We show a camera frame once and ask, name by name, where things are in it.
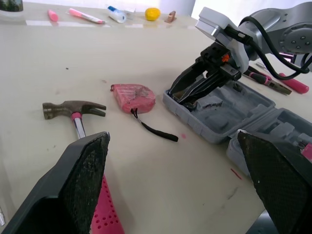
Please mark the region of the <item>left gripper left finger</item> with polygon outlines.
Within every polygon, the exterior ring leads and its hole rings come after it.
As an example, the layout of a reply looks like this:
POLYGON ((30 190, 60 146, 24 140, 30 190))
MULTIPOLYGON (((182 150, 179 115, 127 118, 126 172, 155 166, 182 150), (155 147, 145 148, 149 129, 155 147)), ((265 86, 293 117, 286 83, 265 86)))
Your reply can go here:
POLYGON ((35 184, 4 234, 87 234, 102 186, 110 135, 100 132, 65 149, 35 184))

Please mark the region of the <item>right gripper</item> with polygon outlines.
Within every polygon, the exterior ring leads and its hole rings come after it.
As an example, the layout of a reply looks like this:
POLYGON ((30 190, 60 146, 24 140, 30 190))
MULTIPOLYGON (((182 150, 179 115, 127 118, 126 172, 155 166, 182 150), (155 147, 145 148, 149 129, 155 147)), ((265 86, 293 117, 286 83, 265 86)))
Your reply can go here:
POLYGON ((229 80, 237 81, 242 73, 234 63, 230 50, 219 43, 212 43, 204 49, 195 63, 184 70, 173 82, 169 96, 179 100, 179 93, 186 89, 181 96, 181 103, 194 102, 213 91, 220 84, 229 80), (196 78, 206 71, 208 77, 196 81, 196 78))

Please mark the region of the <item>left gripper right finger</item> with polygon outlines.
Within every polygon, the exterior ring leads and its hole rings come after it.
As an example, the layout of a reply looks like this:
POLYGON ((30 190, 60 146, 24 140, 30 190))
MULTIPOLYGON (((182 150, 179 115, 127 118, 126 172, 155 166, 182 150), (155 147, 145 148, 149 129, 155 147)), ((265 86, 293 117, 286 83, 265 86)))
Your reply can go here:
POLYGON ((291 143, 239 130, 255 190, 280 234, 312 232, 312 164, 291 143))

